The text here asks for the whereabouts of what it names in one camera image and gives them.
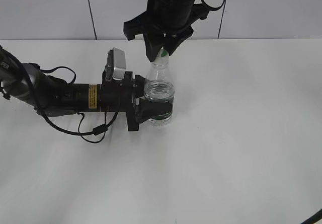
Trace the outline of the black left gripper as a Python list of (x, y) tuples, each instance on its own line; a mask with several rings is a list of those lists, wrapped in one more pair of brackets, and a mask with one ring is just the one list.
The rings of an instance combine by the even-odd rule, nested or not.
[(121, 80), (103, 80), (100, 89), (102, 112), (126, 113), (128, 131), (139, 131), (139, 122), (149, 119), (164, 120), (173, 112), (173, 101), (149, 101), (139, 99), (138, 112), (136, 96), (144, 96), (145, 78), (127, 71)]

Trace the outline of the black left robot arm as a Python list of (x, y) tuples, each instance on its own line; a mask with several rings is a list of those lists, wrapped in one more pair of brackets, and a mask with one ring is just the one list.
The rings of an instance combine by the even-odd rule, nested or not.
[(66, 133), (77, 136), (99, 135), (114, 123), (120, 112), (126, 114), (128, 131), (138, 131), (145, 121), (172, 111), (172, 103), (145, 100), (145, 78), (126, 71), (124, 51), (113, 48), (107, 54), (101, 84), (78, 84), (51, 75), (35, 63), (21, 63), (1, 49), (1, 91), (5, 99), (14, 97), (31, 105), (38, 115), (52, 124), (51, 117), (113, 112), (109, 123), (90, 132)]

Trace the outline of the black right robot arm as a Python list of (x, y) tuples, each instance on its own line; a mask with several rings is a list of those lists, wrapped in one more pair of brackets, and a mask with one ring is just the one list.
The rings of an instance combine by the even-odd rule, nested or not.
[(153, 62), (161, 49), (172, 55), (193, 35), (192, 24), (210, 12), (195, 0), (148, 0), (146, 11), (123, 25), (128, 40), (143, 35), (146, 56)]

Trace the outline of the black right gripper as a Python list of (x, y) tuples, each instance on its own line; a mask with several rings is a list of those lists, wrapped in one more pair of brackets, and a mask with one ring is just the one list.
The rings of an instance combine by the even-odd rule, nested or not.
[(186, 23), (180, 26), (176, 25), (176, 22), (180, 21), (178, 16), (174, 16), (175, 20), (166, 25), (145, 11), (134, 19), (124, 22), (123, 33), (129, 41), (136, 35), (143, 34), (146, 56), (150, 62), (153, 62), (163, 47), (169, 55), (172, 55), (186, 39), (193, 35), (193, 28), (190, 26), (197, 20), (207, 19), (208, 14), (209, 10), (205, 6), (195, 4)]

